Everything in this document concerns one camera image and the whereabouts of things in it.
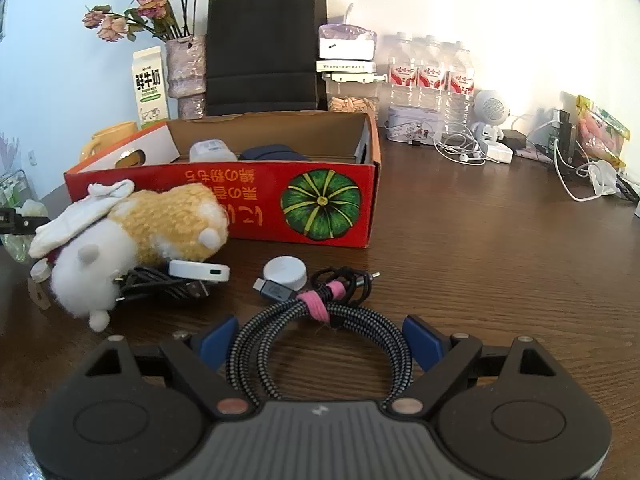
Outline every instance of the white robot speaker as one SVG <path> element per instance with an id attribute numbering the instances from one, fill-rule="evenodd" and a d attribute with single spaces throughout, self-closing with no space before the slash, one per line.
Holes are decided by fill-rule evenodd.
<path id="1" fill-rule="evenodd" d="M 502 140 L 504 134 L 499 128 L 507 117 L 509 107 L 495 90 L 478 92 L 474 102 L 474 112 L 478 122 L 471 126 L 471 131 L 477 140 Z"/>

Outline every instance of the flower vase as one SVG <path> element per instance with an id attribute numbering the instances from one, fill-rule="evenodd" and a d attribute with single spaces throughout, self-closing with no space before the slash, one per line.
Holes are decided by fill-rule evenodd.
<path id="1" fill-rule="evenodd" d="M 168 95 L 178 99 L 178 117 L 205 116 L 205 38 L 187 36 L 166 42 Z"/>

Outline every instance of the blue gripper pad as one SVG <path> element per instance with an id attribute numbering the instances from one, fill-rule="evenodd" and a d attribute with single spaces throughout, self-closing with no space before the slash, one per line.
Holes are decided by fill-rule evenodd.
<path id="1" fill-rule="evenodd" d="M 198 357 L 213 371 L 217 371 L 226 360 L 226 353 L 238 333 L 238 319 L 229 317 L 207 335 L 199 338 L 197 348 Z"/>
<path id="2" fill-rule="evenodd" d="M 402 334 L 415 361 L 425 372 L 451 350 L 450 339 L 417 316 L 404 318 Z"/>

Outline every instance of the plush toy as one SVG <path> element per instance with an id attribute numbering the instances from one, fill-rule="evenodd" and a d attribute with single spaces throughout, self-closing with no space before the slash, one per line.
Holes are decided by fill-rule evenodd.
<path id="1" fill-rule="evenodd" d="M 61 251 L 52 290 L 66 310 L 88 316 L 101 332 L 118 297 L 114 278 L 164 260 L 206 260 L 226 243 L 227 227 L 225 209 L 203 184 L 133 193 Z"/>

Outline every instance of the yellow mug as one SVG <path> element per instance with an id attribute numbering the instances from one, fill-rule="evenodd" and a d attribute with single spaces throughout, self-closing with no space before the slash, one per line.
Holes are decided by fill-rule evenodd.
<path id="1" fill-rule="evenodd" d="M 137 130 L 138 125 L 136 121 L 126 121 L 125 123 L 114 124 L 99 132 L 95 132 L 91 136 L 91 140 L 80 150 L 80 162 L 100 152 L 104 148 L 108 148 L 119 140 L 132 136 Z"/>

